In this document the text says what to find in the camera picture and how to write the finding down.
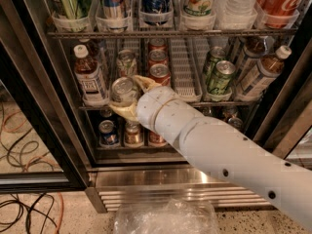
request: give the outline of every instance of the terrazzo floor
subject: terrazzo floor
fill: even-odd
[[[55,203],[49,216],[55,221],[59,218],[60,199],[57,193],[51,193]],[[64,202],[63,219],[59,234],[112,234],[116,213],[97,214],[84,192],[61,193]],[[19,199],[26,205],[31,205],[38,195],[22,194]],[[0,195],[0,204],[12,199],[11,195]],[[47,213],[51,206],[51,198],[44,197],[35,205],[35,209]],[[13,221],[19,212],[17,205],[0,208],[0,222]],[[276,210],[251,209],[216,209],[219,234],[257,233],[257,234],[308,234],[307,230],[290,220]],[[10,229],[3,233],[26,233],[26,213]],[[55,227],[47,220],[41,232],[44,217],[38,213],[31,214],[30,233],[55,233]]]

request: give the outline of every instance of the clear plastic wrap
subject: clear plastic wrap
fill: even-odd
[[[167,204],[122,205],[114,234],[219,234],[215,209],[205,202],[199,208],[171,199]]]

